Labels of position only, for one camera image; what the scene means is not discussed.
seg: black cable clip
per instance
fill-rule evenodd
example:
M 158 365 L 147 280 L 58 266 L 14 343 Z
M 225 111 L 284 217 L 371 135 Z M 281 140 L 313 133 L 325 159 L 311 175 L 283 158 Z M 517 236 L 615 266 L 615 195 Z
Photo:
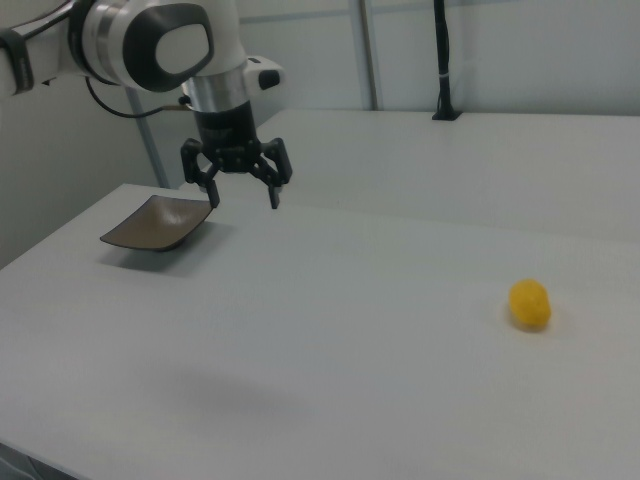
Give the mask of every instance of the black cable clip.
M 33 70 L 31 69 L 31 61 L 29 60 L 27 41 L 18 32 L 10 28 L 1 28 L 0 48 L 7 50 L 11 61 L 13 76 L 16 80 L 15 95 L 32 90 L 35 81 Z

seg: white table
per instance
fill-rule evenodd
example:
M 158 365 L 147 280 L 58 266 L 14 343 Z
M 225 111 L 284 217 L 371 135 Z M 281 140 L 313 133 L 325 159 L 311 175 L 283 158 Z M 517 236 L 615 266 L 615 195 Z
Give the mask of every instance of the white table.
M 91 480 L 636 478 L 639 122 L 466 117 L 287 112 L 261 132 L 296 166 L 280 210 L 223 177 L 170 254 L 98 241 L 161 190 L 87 210 L 0 272 L 0 441 Z M 555 308 L 537 335 L 506 309 L 529 276 Z

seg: black cable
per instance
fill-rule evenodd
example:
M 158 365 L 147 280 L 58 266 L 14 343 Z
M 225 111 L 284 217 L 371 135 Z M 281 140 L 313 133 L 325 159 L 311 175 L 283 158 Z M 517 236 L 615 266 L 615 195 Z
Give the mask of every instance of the black cable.
M 24 35 L 24 39 L 25 40 L 29 40 L 29 39 L 35 37 L 36 35 L 39 35 L 39 34 L 41 34 L 42 32 L 44 32 L 46 30 L 49 30 L 54 25 L 57 25 L 58 23 L 66 20 L 67 18 L 69 18 L 70 15 L 71 15 L 71 11 L 68 11 L 64 15 L 60 15 L 59 17 L 54 18 L 52 21 L 50 21 L 48 23 L 45 23 L 41 27 L 36 28 L 35 30 L 32 30 L 32 31 L 28 32 L 26 35 Z
M 42 13 L 40 15 L 38 15 L 36 18 L 32 18 L 31 20 L 27 20 L 26 22 L 22 22 L 19 23 L 18 25 L 14 25 L 11 27 L 12 30 L 15 30 L 16 28 L 20 28 L 20 27 L 24 27 L 25 25 L 28 25 L 30 23 L 33 22 L 39 22 L 40 20 L 44 20 L 45 18 L 47 18 L 49 15 L 53 15 L 54 13 L 56 13 L 58 10 L 60 10 L 61 8 L 65 7 L 69 2 L 64 2 L 61 5 L 58 5 L 56 8 L 54 8 L 51 11 L 48 11 L 46 13 Z
M 102 100 L 100 100 L 100 97 L 98 97 L 98 94 L 95 92 L 95 90 L 93 89 L 93 86 L 91 85 L 91 79 L 89 77 L 86 77 L 85 81 L 87 82 L 87 88 L 89 89 L 89 93 L 91 94 L 93 99 L 96 101 L 96 103 L 100 105 L 102 108 L 104 108 L 107 112 L 109 112 L 112 115 L 115 115 L 116 117 L 129 118 L 129 119 L 146 118 L 146 117 L 150 117 L 151 115 L 164 112 L 166 110 L 165 107 L 159 107 L 159 108 L 156 108 L 155 110 L 151 110 L 149 112 L 144 112 L 144 113 L 138 113 L 138 114 L 118 112 L 117 110 L 114 110 L 113 108 L 109 107 L 106 103 L 104 103 Z

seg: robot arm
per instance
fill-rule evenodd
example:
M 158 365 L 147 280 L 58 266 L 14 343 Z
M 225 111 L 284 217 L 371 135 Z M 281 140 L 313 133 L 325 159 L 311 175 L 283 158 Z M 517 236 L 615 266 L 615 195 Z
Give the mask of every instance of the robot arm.
M 215 207 L 217 172 L 251 173 L 277 208 L 291 166 L 282 140 L 258 140 L 250 97 L 279 85 L 283 72 L 247 57 L 234 0 L 68 0 L 0 30 L 0 101 L 63 74 L 150 92 L 182 86 L 202 139 L 182 149 L 187 182 L 204 188 Z M 206 171 L 199 154 L 212 164 Z

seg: yellow lemon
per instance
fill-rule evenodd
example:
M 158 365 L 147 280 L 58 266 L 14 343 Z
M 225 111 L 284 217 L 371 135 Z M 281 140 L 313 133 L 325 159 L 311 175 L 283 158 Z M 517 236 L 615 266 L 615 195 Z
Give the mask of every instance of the yellow lemon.
M 543 330 L 551 318 L 547 290 L 535 280 L 522 280 L 511 287 L 509 308 L 520 326 Z

